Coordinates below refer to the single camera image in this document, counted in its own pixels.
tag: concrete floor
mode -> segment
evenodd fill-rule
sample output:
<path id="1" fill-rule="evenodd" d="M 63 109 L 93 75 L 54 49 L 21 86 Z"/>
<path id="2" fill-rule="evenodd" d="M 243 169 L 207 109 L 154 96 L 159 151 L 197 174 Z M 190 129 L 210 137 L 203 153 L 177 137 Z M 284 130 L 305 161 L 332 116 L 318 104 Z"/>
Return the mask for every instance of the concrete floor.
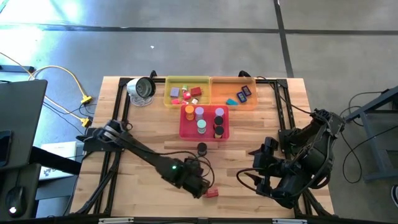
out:
<path id="1" fill-rule="evenodd" d="M 393 0 L 280 0 L 286 29 L 397 30 Z M 10 0 L 0 23 L 72 24 L 117 27 L 215 27 L 277 29 L 273 0 Z M 351 96 L 383 91 L 397 85 L 396 35 L 287 35 L 294 77 L 304 78 L 311 108 L 339 113 Z M 0 51 L 20 63 L 37 68 L 60 65 L 75 72 L 86 92 L 98 96 L 105 75 L 252 75 L 286 77 L 279 34 L 226 34 L 181 32 L 68 32 L 34 27 L 0 29 Z M 0 58 L 0 64 L 11 64 Z M 80 92 L 59 70 L 42 72 L 49 81 L 47 95 L 69 109 L 79 106 Z M 0 79 L 23 80 L 23 74 L 0 73 Z M 361 105 L 374 95 L 355 99 Z M 66 116 L 70 122 L 79 122 Z M 388 122 L 377 120 L 376 128 Z M 35 145 L 72 141 L 78 132 L 43 108 Z M 392 138 L 390 133 L 385 138 Z M 364 131 L 349 124 L 345 136 L 351 145 L 366 139 Z M 347 183 L 341 165 L 348 148 L 337 141 L 330 192 L 337 215 L 346 218 L 396 222 L 397 207 L 390 187 L 397 179 L 365 184 Z M 358 149 L 364 173 L 375 169 L 370 148 Z M 358 165 L 348 159 L 348 177 L 355 179 Z M 59 215 L 47 209 L 40 216 Z"/>

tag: wooden table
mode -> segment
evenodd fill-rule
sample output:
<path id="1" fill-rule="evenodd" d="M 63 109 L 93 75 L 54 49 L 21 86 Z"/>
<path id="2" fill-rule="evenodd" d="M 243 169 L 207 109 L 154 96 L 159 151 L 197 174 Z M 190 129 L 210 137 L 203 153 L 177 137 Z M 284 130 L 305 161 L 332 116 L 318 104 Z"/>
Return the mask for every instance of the wooden table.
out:
<path id="1" fill-rule="evenodd" d="M 120 77 L 104 77 L 98 105 L 93 121 L 94 127 L 101 127 L 111 119 Z M 310 111 L 302 78 L 288 78 L 292 104 Z M 194 199 L 188 192 L 171 186 L 160 178 L 155 169 L 133 153 L 122 154 L 116 184 L 112 216 L 130 217 L 225 217 L 225 218 L 293 218 L 293 210 L 281 207 L 275 201 L 256 195 L 236 180 L 236 172 L 251 167 L 253 157 L 247 153 L 258 149 L 266 136 L 278 139 L 279 120 L 275 94 L 266 84 L 257 85 L 259 104 L 254 111 L 230 111 L 230 137 L 225 142 L 206 142 L 208 154 L 216 175 L 215 185 L 219 196 Z M 139 108 L 130 105 L 128 120 L 134 126 L 131 134 L 157 152 L 190 150 L 196 152 L 197 142 L 183 141 L 178 136 L 179 110 L 167 109 L 163 104 L 164 84 L 157 83 L 154 102 Z M 121 119 L 124 90 L 119 111 Z M 309 115 L 296 109 L 296 126 L 302 128 L 310 121 Z M 289 127 L 287 112 L 285 123 Z M 280 150 L 277 156 L 283 157 Z M 103 152 L 94 152 L 84 160 L 71 211 L 77 211 L 88 200 L 100 179 Z M 176 156 L 180 159 L 185 154 Z M 252 180 L 243 175 L 243 181 Z M 277 178 L 271 180 L 273 187 Z M 312 191 L 314 196 L 330 213 L 333 213 L 328 187 Z M 104 191 L 101 211 L 104 209 L 108 187 Z"/>

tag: pink tray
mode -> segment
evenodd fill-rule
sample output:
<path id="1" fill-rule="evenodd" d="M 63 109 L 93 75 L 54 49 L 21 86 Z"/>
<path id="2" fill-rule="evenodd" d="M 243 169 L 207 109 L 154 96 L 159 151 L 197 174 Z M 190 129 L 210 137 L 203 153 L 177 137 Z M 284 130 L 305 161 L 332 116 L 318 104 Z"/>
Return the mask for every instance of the pink tray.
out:
<path id="1" fill-rule="evenodd" d="M 185 107 L 189 105 L 181 106 L 180 113 L 180 137 L 187 141 L 225 141 L 229 138 L 229 115 L 228 107 L 225 105 L 191 105 L 193 108 L 202 107 L 205 110 L 203 114 L 203 119 L 206 121 L 206 133 L 199 134 L 197 121 L 193 119 L 192 121 L 187 120 Z M 216 117 L 215 111 L 217 108 L 224 109 L 224 123 L 221 125 L 224 128 L 224 134 L 221 139 L 214 138 L 214 118 Z"/>

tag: small red object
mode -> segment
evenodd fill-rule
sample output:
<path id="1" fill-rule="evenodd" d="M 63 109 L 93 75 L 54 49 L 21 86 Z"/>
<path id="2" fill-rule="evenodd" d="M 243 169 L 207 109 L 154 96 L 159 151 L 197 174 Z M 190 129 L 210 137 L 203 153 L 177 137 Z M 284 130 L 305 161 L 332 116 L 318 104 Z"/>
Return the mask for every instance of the small red object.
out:
<path id="1" fill-rule="evenodd" d="M 172 104 L 174 104 L 174 105 L 180 104 L 180 100 L 174 99 L 174 100 L 172 100 Z"/>
<path id="2" fill-rule="evenodd" d="M 208 189 L 206 191 L 206 197 L 217 197 L 218 196 L 218 189 L 216 187 L 213 187 L 211 189 Z"/>
<path id="3" fill-rule="evenodd" d="M 200 96 L 201 95 L 200 87 L 191 88 L 191 95 L 193 97 Z"/>
<path id="4" fill-rule="evenodd" d="M 185 93 L 183 94 L 183 96 L 184 96 L 184 100 L 189 100 L 189 99 L 191 98 L 191 93 L 185 92 Z"/>

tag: plastic bin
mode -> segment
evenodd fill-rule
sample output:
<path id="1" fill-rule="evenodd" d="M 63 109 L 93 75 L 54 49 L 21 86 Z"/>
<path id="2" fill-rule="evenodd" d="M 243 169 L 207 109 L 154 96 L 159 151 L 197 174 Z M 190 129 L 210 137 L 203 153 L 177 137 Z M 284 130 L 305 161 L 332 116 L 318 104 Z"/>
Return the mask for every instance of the plastic bin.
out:
<path id="1" fill-rule="evenodd" d="M 206 121 L 206 132 L 204 134 L 198 133 L 197 121 L 193 119 L 189 121 L 186 117 L 185 107 L 189 105 L 182 105 L 180 113 L 180 137 L 187 141 L 225 141 L 229 138 L 229 113 L 228 107 L 225 105 L 191 105 L 195 109 L 201 106 L 205 109 L 203 119 Z M 214 138 L 215 130 L 213 128 L 215 111 L 217 108 L 224 109 L 224 122 L 221 127 L 224 128 L 224 134 L 221 139 Z"/>
<path id="2" fill-rule="evenodd" d="M 210 77 L 207 76 L 189 76 L 189 77 L 180 77 L 180 76 L 169 76 L 166 77 L 165 90 L 164 90 L 164 105 L 168 108 L 178 109 L 181 105 L 173 105 L 172 100 L 177 99 L 176 97 L 170 96 L 170 91 L 172 87 L 180 88 L 180 94 L 178 99 L 180 101 L 183 100 L 182 96 L 182 86 L 187 85 L 188 91 L 190 92 L 191 88 L 200 87 L 201 96 L 196 96 L 198 99 L 198 105 L 209 105 L 210 104 Z"/>
<path id="3" fill-rule="evenodd" d="M 242 91 L 243 86 L 248 86 L 251 96 L 247 96 L 247 101 L 241 103 L 236 95 Z M 258 104 L 256 79 L 248 77 L 212 77 L 210 79 L 211 105 L 226 105 L 228 98 L 237 101 L 239 105 L 230 106 L 230 110 L 254 110 Z"/>

